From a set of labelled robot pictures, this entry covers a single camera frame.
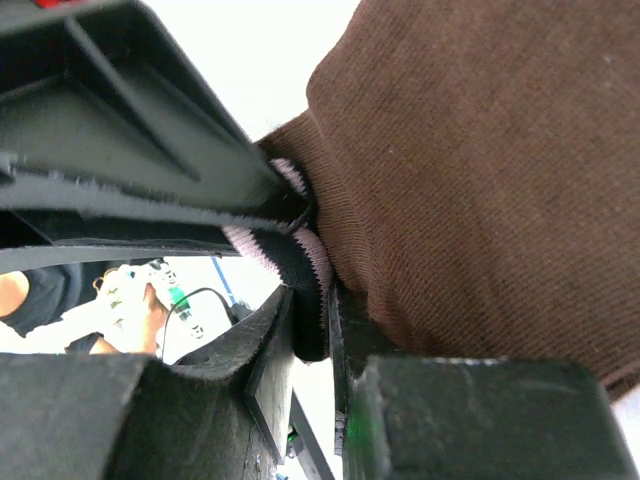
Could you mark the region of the person in dark shirt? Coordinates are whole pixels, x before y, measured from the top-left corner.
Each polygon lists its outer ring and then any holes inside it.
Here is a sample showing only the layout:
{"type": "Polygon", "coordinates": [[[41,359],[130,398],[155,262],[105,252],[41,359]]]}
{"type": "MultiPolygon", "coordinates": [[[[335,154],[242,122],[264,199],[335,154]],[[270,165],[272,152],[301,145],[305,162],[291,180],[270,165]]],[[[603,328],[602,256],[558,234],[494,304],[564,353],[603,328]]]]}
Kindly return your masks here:
{"type": "Polygon", "coordinates": [[[72,263],[1,275],[1,351],[87,353],[99,329],[95,278],[114,267],[72,263]]]}

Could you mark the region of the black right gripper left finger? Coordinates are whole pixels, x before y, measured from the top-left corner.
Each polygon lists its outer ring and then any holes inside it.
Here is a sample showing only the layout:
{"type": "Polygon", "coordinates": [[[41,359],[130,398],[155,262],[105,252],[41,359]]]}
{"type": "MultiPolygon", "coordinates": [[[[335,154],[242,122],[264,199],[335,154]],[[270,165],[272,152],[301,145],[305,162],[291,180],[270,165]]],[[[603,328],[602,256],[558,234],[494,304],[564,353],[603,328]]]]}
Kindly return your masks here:
{"type": "Polygon", "coordinates": [[[5,479],[269,479],[275,457],[245,401],[287,338],[293,295],[174,366],[144,355],[1,357],[5,479]]]}

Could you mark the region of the white handheld controller device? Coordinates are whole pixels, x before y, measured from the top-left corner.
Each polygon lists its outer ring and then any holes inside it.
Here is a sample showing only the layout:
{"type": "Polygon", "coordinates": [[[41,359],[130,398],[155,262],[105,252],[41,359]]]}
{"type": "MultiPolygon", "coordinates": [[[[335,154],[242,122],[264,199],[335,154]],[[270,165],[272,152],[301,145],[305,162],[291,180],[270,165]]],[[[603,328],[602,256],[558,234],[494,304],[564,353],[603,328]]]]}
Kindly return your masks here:
{"type": "Polygon", "coordinates": [[[163,259],[110,268],[93,288],[100,311],[91,354],[177,356],[207,339],[187,298],[191,293],[163,259]]]}

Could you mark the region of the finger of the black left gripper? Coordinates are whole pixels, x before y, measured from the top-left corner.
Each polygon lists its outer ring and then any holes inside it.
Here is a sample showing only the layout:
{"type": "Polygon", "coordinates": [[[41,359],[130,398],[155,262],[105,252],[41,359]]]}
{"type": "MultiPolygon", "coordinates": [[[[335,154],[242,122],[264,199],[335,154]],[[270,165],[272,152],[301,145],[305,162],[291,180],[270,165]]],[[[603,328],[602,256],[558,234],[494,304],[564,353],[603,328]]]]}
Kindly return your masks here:
{"type": "Polygon", "coordinates": [[[236,254],[213,226],[40,210],[1,213],[3,273],[67,263],[236,254]]]}
{"type": "Polygon", "coordinates": [[[312,208],[139,1],[2,3],[1,205],[281,232],[312,208]]]}

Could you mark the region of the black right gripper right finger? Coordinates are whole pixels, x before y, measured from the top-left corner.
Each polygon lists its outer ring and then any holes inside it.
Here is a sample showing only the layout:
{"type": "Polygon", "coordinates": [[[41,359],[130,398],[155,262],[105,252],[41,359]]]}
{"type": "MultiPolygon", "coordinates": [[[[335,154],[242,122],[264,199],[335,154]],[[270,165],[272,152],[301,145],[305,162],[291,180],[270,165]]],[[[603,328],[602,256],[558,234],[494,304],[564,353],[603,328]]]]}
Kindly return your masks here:
{"type": "Polygon", "coordinates": [[[560,360],[407,356],[335,285],[335,450],[348,479],[634,479],[606,394],[560,360]]]}

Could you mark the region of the brown sock with striped cuff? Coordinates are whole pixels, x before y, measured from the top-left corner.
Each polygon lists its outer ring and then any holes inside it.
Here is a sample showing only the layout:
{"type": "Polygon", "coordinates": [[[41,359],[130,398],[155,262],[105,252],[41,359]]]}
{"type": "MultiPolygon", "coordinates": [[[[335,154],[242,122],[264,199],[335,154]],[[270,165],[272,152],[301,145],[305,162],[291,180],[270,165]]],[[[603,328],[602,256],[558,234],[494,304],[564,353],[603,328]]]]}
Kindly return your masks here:
{"type": "Polygon", "coordinates": [[[307,110],[262,139],[318,214],[224,233],[303,299],[329,285],[426,356],[555,357],[639,384],[639,5],[363,1],[307,110]]]}

